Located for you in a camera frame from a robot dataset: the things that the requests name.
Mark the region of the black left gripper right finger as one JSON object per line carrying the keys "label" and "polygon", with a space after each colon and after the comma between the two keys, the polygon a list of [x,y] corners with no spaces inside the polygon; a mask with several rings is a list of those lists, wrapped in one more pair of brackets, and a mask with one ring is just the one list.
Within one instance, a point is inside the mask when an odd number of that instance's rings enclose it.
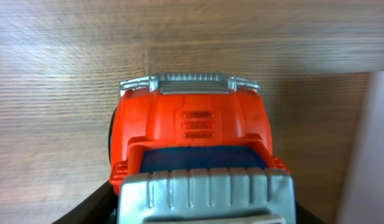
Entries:
{"label": "black left gripper right finger", "polygon": [[297,224],[325,224],[320,218],[296,202],[296,221]]}

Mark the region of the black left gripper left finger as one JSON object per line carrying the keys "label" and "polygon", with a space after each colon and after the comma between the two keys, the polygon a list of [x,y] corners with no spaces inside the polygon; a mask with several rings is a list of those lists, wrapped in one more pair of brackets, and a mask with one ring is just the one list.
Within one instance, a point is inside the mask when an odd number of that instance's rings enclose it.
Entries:
{"label": "black left gripper left finger", "polygon": [[106,181],[74,209],[53,224],[116,224],[118,196]]}

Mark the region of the red toy fire truck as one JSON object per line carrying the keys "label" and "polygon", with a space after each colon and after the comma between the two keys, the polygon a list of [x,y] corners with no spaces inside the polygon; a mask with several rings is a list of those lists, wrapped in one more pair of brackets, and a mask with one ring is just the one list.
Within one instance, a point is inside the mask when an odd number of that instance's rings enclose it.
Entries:
{"label": "red toy fire truck", "polygon": [[118,223],[296,223],[253,80],[160,72],[119,84],[109,135]]}

